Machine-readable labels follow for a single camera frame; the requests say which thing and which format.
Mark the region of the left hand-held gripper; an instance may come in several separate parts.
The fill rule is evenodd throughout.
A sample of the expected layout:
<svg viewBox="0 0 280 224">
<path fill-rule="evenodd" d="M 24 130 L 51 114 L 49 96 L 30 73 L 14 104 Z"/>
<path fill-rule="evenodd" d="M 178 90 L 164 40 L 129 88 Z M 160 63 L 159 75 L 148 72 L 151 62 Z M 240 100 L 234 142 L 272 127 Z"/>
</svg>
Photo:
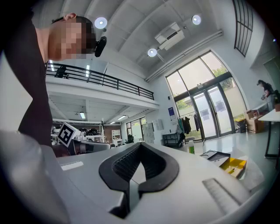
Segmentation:
<svg viewBox="0 0 280 224">
<path fill-rule="evenodd" d="M 52 149 L 57 157 L 67 157 L 81 154 L 89 154 L 111 148 L 110 144 L 95 142 L 87 137 L 85 131 L 81 131 L 68 123 L 64 123 L 57 135 L 58 144 Z"/>
</svg>

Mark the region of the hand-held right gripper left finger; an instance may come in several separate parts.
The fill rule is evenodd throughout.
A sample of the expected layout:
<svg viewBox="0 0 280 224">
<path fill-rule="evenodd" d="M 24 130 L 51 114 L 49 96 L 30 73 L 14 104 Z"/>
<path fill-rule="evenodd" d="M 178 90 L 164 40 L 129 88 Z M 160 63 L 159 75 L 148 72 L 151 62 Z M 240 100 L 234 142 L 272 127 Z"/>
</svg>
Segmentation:
<svg viewBox="0 0 280 224">
<path fill-rule="evenodd" d="M 110 211 L 120 218 L 125 218 L 130 212 L 130 180 L 140 164 L 139 148 L 140 143 L 136 143 L 107 158 L 99 166 L 99 175 L 104 183 L 111 190 L 123 193 L 120 205 Z"/>
</svg>

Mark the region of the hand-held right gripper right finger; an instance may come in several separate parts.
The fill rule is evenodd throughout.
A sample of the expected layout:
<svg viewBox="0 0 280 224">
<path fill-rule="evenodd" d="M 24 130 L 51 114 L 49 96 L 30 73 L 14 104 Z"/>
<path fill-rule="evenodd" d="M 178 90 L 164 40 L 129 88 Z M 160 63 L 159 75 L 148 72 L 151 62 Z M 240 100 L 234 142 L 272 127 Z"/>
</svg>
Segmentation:
<svg viewBox="0 0 280 224">
<path fill-rule="evenodd" d="M 141 143 L 138 155 L 146 178 L 146 181 L 138 186 L 140 198 L 145 193 L 155 193 L 166 189 L 177 178 L 179 164 L 167 153 L 146 143 Z"/>
</svg>

